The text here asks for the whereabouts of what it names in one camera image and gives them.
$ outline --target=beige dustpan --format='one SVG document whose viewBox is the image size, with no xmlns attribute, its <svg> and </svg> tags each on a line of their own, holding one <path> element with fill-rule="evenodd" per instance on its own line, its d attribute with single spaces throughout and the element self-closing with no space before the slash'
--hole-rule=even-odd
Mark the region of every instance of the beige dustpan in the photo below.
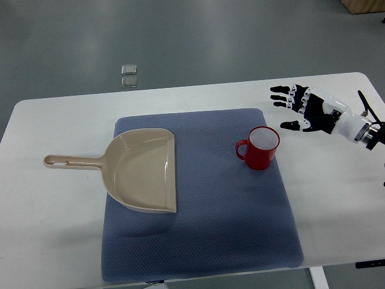
<svg viewBox="0 0 385 289">
<path fill-rule="evenodd" d="M 100 158 L 48 155 L 53 169 L 102 172 L 107 192 L 123 206 L 144 213 L 176 213 L 174 135 L 167 129 L 134 129 L 118 135 Z"/>
</svg>

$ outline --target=dustpan handle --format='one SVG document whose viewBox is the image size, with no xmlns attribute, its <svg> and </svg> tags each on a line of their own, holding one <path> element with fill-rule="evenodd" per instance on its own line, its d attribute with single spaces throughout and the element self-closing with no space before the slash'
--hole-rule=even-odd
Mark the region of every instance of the dustpan handle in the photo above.
<svg viewBox="0 0 385 289">
<path fill-rule="evenodd" d="M 98 170 L 103 165 L 103 158 L 68 157 L 65 155 L 48 155 L 43 164 L 50 169 Z"/>
</svg>

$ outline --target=mug rim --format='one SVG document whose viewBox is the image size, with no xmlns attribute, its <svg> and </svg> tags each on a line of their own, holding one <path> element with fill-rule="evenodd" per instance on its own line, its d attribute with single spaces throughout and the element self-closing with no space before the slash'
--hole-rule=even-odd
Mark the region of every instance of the mug rim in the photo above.
<svg viewBox="0 0 385 289">
<path fill-rule="evenodd" d="M 258 129 L 258 128 L 267 128 L 267 129 L 270 129 L 271 131 L 273 131 L 273 133 L 275 133 L 276 136 L 278 137 L 278 143 L 277 143 L 277 145 L 274 146 L 272 149 L 260 149 L 260 148 L 257 148 L 257 147 L 250 141 L 250 135 L 251 135 L 251 133 L 252 133 L 253 131 L 255 131 L 255 130 Z M 260 150 L 262 150 L 262 151 L 272 151 L 273 149 L 276 149 L 276 148 L 279 146 L 280 142 L 281 142 L 281 138 L 279 137 L 279 134 L 277 133 L 277 131 L 276 131 L 274 128 L 271 128 L 270 126 L 266 126 L 266 125 L 256 126 L 255 128 L 253 128 L 253 129 L 248 133 L 248 138 L 247 138 L 247 140 L 248 140 L 248 142 L 249 142 L 251 145 L 253 145 L 255 148 L 260 149 Z"/>
</svg>

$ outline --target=mug handle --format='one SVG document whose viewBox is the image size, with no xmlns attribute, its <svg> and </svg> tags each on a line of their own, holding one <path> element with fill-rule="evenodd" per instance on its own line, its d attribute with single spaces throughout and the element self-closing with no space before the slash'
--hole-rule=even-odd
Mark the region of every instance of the mug handle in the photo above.
<svg viewBox="0 0 385 289">
<path fill-rule="evenodd" d="M 240 140 L 239 142 L 236 143 L 236 146 L 235 146 L 236 155 L 238 156 L 238 158 L 240 158 L 243 161 L 245 160 L 245 156 L 241 155 L 238 152 L 238 149 L 239 149 L 240 146 L 247 145 L 247 143 L 248 143 L 248 140 Z"/>
</svg>

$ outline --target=small glass square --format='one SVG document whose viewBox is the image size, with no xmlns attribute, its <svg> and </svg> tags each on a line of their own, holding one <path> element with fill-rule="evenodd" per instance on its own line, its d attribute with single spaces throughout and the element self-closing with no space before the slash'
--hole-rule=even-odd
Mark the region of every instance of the small glass square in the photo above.
<svg viewBox="0 0 385 289">
<path fill-rule="evenodd" d="M 122 78 L 122 87 L 136 87 L 136 86 L 137 86 L 136 76 L 127 76 Z"/>
<path fill-rule="evenodd" d="M 136 64 L 126 64 L 122 66 L 122 75 L 125 74 L 136 74 L 137 65 Z"/>
</svg>

